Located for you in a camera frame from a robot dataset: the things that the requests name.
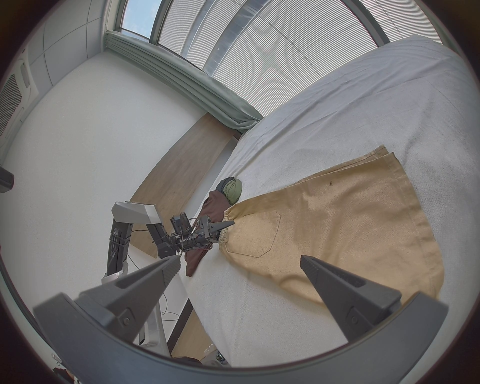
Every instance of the sky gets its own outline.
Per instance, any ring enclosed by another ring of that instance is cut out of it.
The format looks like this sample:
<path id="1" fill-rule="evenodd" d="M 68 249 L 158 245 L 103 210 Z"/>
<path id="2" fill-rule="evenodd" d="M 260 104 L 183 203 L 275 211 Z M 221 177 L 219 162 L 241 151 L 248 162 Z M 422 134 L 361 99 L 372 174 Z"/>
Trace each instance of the sky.
<path id="1" fill-rule="evenodd" d="M 161 0 L 128 0 L 123 28 L 149 38 L 160 2 Z"/>

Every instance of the curtain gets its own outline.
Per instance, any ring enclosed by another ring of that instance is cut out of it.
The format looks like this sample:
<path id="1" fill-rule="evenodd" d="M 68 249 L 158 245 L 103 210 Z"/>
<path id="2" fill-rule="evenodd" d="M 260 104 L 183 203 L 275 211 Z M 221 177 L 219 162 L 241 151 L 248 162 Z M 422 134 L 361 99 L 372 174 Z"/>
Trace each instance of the curtain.
<path id="1" fill-rule="evenodd" d="M 260 112 L 239 95 L 164 47 L 119 32 L 107 31 L 105 48 L 132 60 L 227 127 L 246 131 L 263 118 Z"/>

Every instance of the wooden panel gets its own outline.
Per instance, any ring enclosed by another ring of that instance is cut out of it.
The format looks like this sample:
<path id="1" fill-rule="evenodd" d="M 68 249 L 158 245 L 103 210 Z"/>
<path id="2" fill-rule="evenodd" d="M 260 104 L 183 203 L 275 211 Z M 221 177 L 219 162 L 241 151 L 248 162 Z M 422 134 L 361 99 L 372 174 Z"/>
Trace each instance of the wooden panel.
<path id="1" fill-rule="evenodd" d="M 209 113 L 203 115 L 160 159 L 131 201 L 155 204 L 165 229 L 171 233 L 170 218 L 182 211 L 235 132 Z M 133 226 L 136 229 L 146 226 L 137 224 Z M 148 232 L 132 233 L 130 244 L 157 257 Z"/>
<path id="2" fill-rule="evenodd" d="M 172 351 L 172 357 L 188 356 L 201 360 L 205 357 L 205 351 L 212 344 L 212 340 L 206 334 L 200 319 L 193 310 Z"/>

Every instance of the bed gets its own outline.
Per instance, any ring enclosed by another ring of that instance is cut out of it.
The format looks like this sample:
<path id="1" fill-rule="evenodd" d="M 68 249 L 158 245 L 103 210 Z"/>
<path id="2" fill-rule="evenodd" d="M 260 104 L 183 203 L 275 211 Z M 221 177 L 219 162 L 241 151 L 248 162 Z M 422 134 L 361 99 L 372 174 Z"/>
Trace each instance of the bed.
<path id="1" fill-rule="evenodd" d="M 235 176 L 243 201 L 381 144 L 394 152 L 442 251 L 440 299 L 450 308 L 415 377 L 451 342 L 480 289 L 479 122 L 480 96 L 462 59 L 412 36 L 362 55 L 279 106 L 242 136 L 211 189 Z M 182 260 L 180 276 L 234 367 L 295 361 L 347 342 L 325 307 L 231 265 L 217 246 L 191 278 Z"/>

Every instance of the brown folded garment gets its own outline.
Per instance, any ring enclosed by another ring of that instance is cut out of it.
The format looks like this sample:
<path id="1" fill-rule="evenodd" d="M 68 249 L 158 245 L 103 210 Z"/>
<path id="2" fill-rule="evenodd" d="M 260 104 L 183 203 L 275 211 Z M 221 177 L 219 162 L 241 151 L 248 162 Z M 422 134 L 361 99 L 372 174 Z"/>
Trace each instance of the brown folded garment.
<path id="1" fill-rule="evenodd" d="M 220 191 L 211 191 L 202 205 L 199 217 L 208 215 L 212 219 L 212 223 L 216 223 L 223 220 L 223 213 L 228 208 L 230 208 L 230 203 L 225 195 Z M 207 252 L 208 250 L 195 250 L 185 253 L 185 261 L 187 262 L 185 274 L 188 277 L 192 277 L 198 263 Z"/>
<path id="2" fill-rule="evenodd" d="M 300 255 L 402 292 L 438 297 L 444 267 L 412 184 L 385 147 L 279 191 L 227 209 L 235 225 L 222 231 L 232 263 L 321 303 L 300 268 Z"/>

